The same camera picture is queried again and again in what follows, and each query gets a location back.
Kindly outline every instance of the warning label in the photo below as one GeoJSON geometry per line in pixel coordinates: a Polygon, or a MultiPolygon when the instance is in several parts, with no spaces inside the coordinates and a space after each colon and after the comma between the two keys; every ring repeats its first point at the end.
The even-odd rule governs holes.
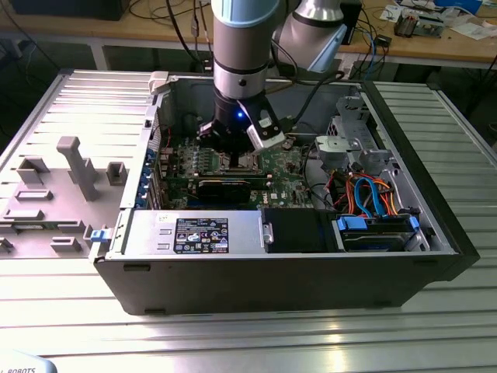
{"type": "Polygon", "coordinates": [[[177,254],[225,254],[228,250],[226,218],[176,219],[174,251],[177,254]]]}

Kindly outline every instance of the wooden workbench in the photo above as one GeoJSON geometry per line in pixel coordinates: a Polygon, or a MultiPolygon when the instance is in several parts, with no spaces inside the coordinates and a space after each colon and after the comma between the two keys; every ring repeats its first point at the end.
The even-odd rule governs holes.
{"type": "MultiPolygon", "coordinates": [[[[393,23],[379,19],[381,8],[389,4],[388,0],[367,0],[366,11],[378,33],[392,38],[386,61],[413,64],[448,65],[455,67],[485,68],[497,53],[497,38],[473,40],[446,29],[440,39],[431,37],[413,37],[411,39],[396,37],[393,23]]],[[[162,0],[150,0],[152,8],[164,5],[162,0]]],[[[192,8],[192,2],[186,0],[174,7],[176,13],[192,8]]],[[[148,1],[143,0],[133,7],[135,13],[149,16],[148,1]]],[[[118,22],[97,19],[80,19],[54,16],[18,16],[10,10],[16,22],[37,40],[60,41],[65,43],[88,44],[92,48],[97,68],[107,69],[103,46],[119,45],[126,47],[181,48],[174,29],[167,23],[159,24],[150,19],[140,19],[126,11],[118,22]]],[[[207,28],[211,41],[213,39],[213,14],[210,6],[204,7],[207,28]]],[[[158,11],[167,15],[167,9],[158,11]]],[[[497,16],[497,9],[482,7],[479,16],[497,16]]],[[[192,13],[186,12],[177,17],[183,36],[192,45],[190,33],[192,13]]],[[[0,14],[0,37],[4,39],[24,38],[12,25],[5,13],[0,14]]],[[[200,24],[200,49],[206,50],[206,40],[200,24]]],[[[358,32],[349,46],[341,46],[338,58],[355,61],[368,52],[368,46],[358,32]]]]}

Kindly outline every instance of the blue cable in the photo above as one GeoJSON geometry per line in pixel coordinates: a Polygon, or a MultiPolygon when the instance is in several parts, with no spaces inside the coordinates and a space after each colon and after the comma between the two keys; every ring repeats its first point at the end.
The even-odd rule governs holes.
{"type": "Polygon", "coordinates": [[[374,58],[376,57],[376,45],[374,44],[373,37],[371,36],[370,33],[368,33],[367,31],[363,31],[363,33],[365,33],[370,38],[371,49],[373,49],[373,57],[371,58],[370,65],[366,70],[366,75],[364,76],[364,80],[366,80],[367,76],[370,74],[371,68],[373,67],[373,64],[374,64],[374,58]]]}
{"type": "Polygon", "coordinates": [[[356,181],[356,186],[354,187],[354,198],[356,199],[357,207],[364,214],[366,214],[368,218],[373,217],[373,214],[371,214],[370,211],[367,210],[360,201],[359,187],[360,187],[360,184],[362,184],[365,181],[367,181],[371,186],[371,195],[373,196],[373,204],[374,204],[374,208],[375,208],[376,212],[380,216],[385,216],[387,213],[385,212],[385,210],[383,209],[383,206],[381,205],[380,194],[378,193],[378,188],[376,187],[376,184],[374,183],[373,180],[367,179],[365,177],[361,177],[360,179],[358,179],[356,181]]]}

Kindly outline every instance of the motherboard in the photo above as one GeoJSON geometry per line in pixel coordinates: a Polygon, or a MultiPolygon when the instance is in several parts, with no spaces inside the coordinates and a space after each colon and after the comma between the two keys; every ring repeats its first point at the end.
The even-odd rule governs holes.
{"type": "Polygon", "coordinates": [[[161,149],[164,209],[312,208],[302,147],[286,142],[261,155],[229,156],[184,139],[161,149]]]}

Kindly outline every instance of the white label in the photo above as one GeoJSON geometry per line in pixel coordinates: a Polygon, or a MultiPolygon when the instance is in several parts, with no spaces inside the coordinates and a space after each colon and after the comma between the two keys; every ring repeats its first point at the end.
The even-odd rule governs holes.
{"type": "Polygon", "coordinates": [[[23,229],[43,229],[42,225],[14,225],[13,228],[22,231],[23,229]]]}
{"type": "Polygon", "coordinates": [[[178,214],[173,214],[171,212],[162,212],[157,214],[157,223],[176,223],[178,214]]]}

